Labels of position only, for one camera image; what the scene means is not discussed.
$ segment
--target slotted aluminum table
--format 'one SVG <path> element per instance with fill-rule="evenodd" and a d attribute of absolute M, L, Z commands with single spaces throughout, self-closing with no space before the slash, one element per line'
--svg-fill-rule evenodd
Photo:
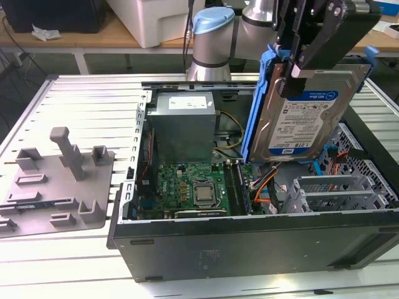
<path fill-rule="evenodd" d="M 234 80 L 256 81 L 240 74 Z M 0 146 L 0 198 L 4 198 L 22 147 L 57 154 L 48 142 L 53 126 L 68 126 L 81 151 L 105 145 L 116 153 L 107 215 L 129 165 L 137 95 L 142 81 L 181 81 L 182 75 L 60 76 L 47 80 Z M 351 105 L 399 161 L 399 112 L 367 80 Z M 2 298 L 399 298 L 399 246 L 362 270 L 210 278 L 137 284 L 117 250 L 108 250 L 110 221 L 102 229 L 0 239 Z"/>

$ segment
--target yellow wire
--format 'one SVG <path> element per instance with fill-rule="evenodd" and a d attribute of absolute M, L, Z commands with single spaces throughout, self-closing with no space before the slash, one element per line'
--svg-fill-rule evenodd
<path fill-rule="evenodd" d="M 239 132 L 241 137 L 239 138 L 239 141 L 233 145 L 228 145 L 228 146 L 220 146 L 220 147 L 216 147 L 213 148 L 214 150 L 229 150 L 231 148 L 235 148 L 237 145 L 240 145 L 243 142 L 243 138 L 244 138 L 244 129 L 242 128 L 242 126 L 240 125 L 240 123 L 237 121 L 237 119 L 235 119 L 230 113 L 227 113 L 225 111 L 220 111 L 221 114 L 227 115 L 228 117 L 230 117 L 233 122 L 235 122 L 238 127 L 239 127 Z"/>

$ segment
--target green motherboard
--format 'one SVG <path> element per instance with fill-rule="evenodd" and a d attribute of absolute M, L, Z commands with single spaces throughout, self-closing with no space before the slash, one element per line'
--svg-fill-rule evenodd
<path fill-rule="evenodd" d="M 250 166 L 242 171 L 245 183 L 253 180 Z M 230 215 L 223 164 L 160 165 L 155 205 L 160 210 L 212 207 Z"/>

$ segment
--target cpu socket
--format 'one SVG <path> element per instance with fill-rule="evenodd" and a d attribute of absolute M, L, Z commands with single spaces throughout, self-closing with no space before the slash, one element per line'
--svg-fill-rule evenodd
<path fill-rule="evenodd" d="M 194 204 L 198 207 L 208 208 L 216 204 L 216 190 L 214 182 L 193 183 Z"/>

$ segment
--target motherboard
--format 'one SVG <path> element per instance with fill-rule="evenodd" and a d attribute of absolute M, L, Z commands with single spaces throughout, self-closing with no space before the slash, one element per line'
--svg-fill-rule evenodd
<path fill-rule="evenodd" d="M 154 209 L 218 209 L 232 215 L 229 194 L 235 193 L 236 182 L 226 163 L 161 164 Z M 240 167 L 239 184 L 248 192 L 254 179 L 250 166 Z"/>

